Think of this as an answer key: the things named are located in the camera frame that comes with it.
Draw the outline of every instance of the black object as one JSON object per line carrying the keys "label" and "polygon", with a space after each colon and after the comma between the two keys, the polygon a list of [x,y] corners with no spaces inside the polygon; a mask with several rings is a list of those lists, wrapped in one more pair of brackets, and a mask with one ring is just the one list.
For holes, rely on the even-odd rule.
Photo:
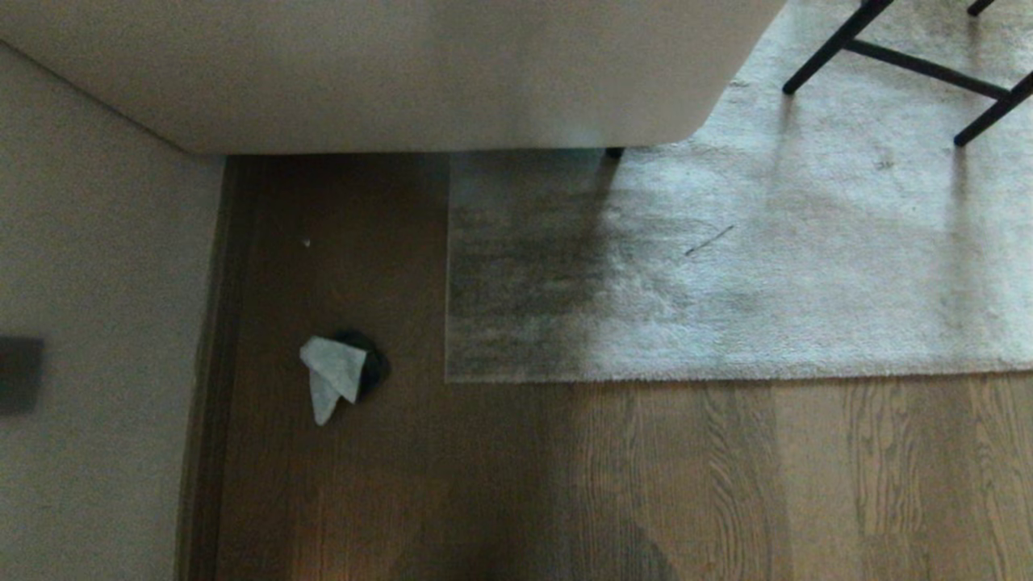
{"label": "black object", "polygon": [[358,331],[353,329],[341,331],[334,335],[334,340],[366,351],[366,363],[363,364],[363,373],[358,377],[357,403],[366,397],[368,392],[387,379],[387,376],[390,375],[390,364],[384,354],[377,348],[373,339]]}
{"label": "black object", "polygon": [[30,414],[42,386],[43,340],[0,337],[0,416]]}
{"label": "black object", "polygon": [[[971,6],[969,6],[969,13],[972,16],[977,16],[987,6],[993,3],[994,0],[976,0]],[[965,147],[969,142],[974,140],[984,130],[987,130],[991,125],[996,123],[999,119],[1007,115],[1012,109],[1016,108],[1019,103],[1025,101],[1033,94],[1033,72],[1019,82],[1012,89],[1005,89],[994,85],[993,83],[987,83],[979,79],[975,79],[947,68],[945,66],[936,64],[926,59],[919,59],[917,57],[912,57],[911,55],[906,55],[891,49],[886,49],[885,47],[880,47],[878,44],[873,44],[871,42],[866,42],[864,40],[857,40],[856,36],[865,30],[868,25],[872,24],[883,10],[889,7],[894,3],[894,0],[867,0],[864,2],[853,14],[843,26],[836,31],[824,44],[814,55],[804,63],[804,66],[800,67],[789,81],[786,82],[785,86],[782,87],[782,92],[791,95],[800,89],[804,83],[814,75],[815,72],[821,69],[834,56],[836,56],[840,51],[850,51],[865,57],[876,59],[884,63],[891,64],[894,66],[899,66],[906,68],[913,72],[919,74],[925,74],[926,77],[932,77],[933,79],[938,79],[944,83],[949,83],[956,87],[961,87],[962,89],[967,89],[969,91],[979,93],[980,95],[988,96],[995,99],[997,102],[994,103],[985,113],[979,116],[978,119],[973,121],[966,127],[962,132],[954,136],[954,145],[958,147]]]}

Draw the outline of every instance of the carpet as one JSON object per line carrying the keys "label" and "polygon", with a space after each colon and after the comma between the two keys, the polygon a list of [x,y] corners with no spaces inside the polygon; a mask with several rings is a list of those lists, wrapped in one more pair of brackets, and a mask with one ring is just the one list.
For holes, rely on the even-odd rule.
{"label": "carpet", "polygon": [[[841,54],[855,2],[791,1],[685,142],[457,154],[451,381],[803,378],[1033,367],[1033,103]],[[1033,2],[898,2],[862,37],[1011,86]]]}

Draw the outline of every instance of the gray rug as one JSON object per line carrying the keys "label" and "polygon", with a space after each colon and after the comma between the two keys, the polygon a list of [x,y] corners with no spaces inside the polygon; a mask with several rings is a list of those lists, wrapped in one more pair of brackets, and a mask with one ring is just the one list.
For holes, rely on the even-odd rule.
{"label": "gray rug", "polygon": [[[1033,102],[843,54],[794,1],[684,143],[452,158],[447,378],[768,378],[1033,367]],[[1033,2],[899,2],[865,37],[1010,86]]]}

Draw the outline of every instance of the white tissue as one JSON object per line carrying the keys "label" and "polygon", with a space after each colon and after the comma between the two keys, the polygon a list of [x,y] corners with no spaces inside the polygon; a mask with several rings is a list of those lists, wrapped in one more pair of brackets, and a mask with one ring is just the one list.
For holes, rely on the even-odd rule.
{"label": "white tissue", "polygon": [[309,368],[309,389],[316,424],[324,425],[344,398],[358,399],[358,378],[366,351],[322,337],[312,337],[302,347],[302,361]]}

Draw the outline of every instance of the baseboard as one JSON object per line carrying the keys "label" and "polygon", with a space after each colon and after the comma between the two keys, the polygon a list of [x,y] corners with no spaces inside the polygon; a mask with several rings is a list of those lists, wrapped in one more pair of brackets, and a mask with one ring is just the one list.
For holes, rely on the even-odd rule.
{"label": "baseboard", "polygon": [[183,462],[176,579],[215,579],[223,463],[244,276],[254,234],[260,157],[227,158],[212,250],[208,312],[198,346]]}

